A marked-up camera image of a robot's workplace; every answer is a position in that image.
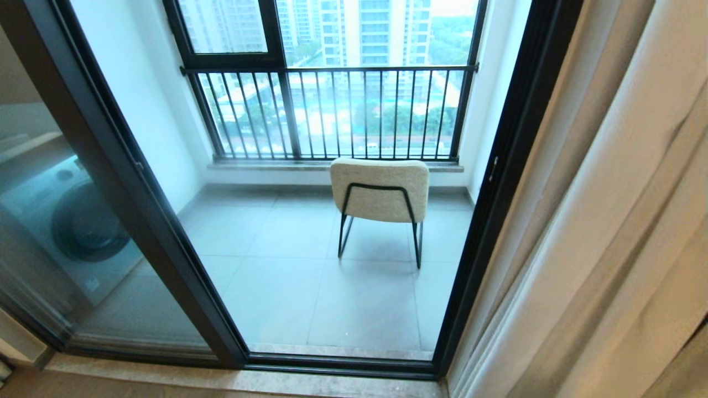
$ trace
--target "floor tile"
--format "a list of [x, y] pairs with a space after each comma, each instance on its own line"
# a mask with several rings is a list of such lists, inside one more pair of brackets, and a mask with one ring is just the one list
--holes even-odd
[[202, 204], [185, 221], [185, 230], [201, 256], [243, 256], [265, 223], [270, 208]]
[[209, 279], [212, 280], [214, 287], [219, 294], [224, 294], [227, 286], [241, 264], [243, 257], [235, 256], [200, 256], [200, 260], [207, 270]]
[[[341, 218], [336, 225], [327, 252], [328, 258], [336, 258], [339, 245]], [[411, 261], [415, 252], [409, 249], [409, 235], [412, 227], [408, 223], [383, 222], [355, 218], [344, 247], [342, 259], [375, 261]]]
[[85, 335], [206, 346], [160, 277], [131, 273], [79, 322]]
[[323, 262], [243, 259], [222, 300], [247, 343], [307, 342]]
[[283, 189], [273, 205], [276, 207], [329, 207], [336, 209], [330, 186]]
[[272, 186], [240, 187], [231, 185], [207, 185], [198, 201], [202, 204], [221, 206], [271, 207], [280, 189]]
[[335, 216], [331, 208], [274, 207], [248, 256], [324, 258]]
[[471, 221], [472, 211], [429, 210], [423, 223], [423, 265], [427, 261], [459, 263]]
[[418, 350], [413, 263], [327, 260], [308, 344]]
[[464, 191], [431, 191], [428, 194], [428, 209], [472, 211], [474, 206]]
[[424, 351], [435, 350], [459, 263], [426, 262], [413, 275], [418, 330]]

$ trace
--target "black door frame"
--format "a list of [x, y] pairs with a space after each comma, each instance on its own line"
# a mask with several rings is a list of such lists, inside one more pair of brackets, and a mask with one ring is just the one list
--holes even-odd
[[81, 355], [233, 369], [417, 380], [444, 377], [546, 110], [582, 3], [555, 0], [534, 1], [531, 5], [438, 344], [433, 360], [423, 361], [250, 352], [132, 137], [68, 1], [0, 2], [0, 23], [57, 124], [219, 362], [72, 347], [61, 336], [42, 330], [29, 314], [20, 311], [13, 315], [55, 349]]

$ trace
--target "chair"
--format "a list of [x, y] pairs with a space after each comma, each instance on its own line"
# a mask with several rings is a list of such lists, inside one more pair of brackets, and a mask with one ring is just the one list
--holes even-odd
[[[347, 244], [354, 217], [385, 222], [410, 222], [416, 264], [421, 267], [423, 219], [428, 206], [429, 172], [418, 160], [387, 161], [339, 158], [330, 168], [332, 193], [342, 213], [339, 258]], [[344, 234], [347, 216], [351, 220]]]

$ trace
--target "beige curtain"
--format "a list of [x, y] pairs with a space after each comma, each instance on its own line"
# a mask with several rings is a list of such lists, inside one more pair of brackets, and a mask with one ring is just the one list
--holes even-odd
[[644, 398], [708, 397], [708, 327], [671, 361]]
[[641, 396], [708, 311], [706, 4], [586, 1], [448, 385]]

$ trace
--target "metal railing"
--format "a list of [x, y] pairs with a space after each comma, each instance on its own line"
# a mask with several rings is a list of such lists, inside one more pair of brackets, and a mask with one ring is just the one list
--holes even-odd
[[191, 69], [216, 160], [457, 161], [474, 67]]

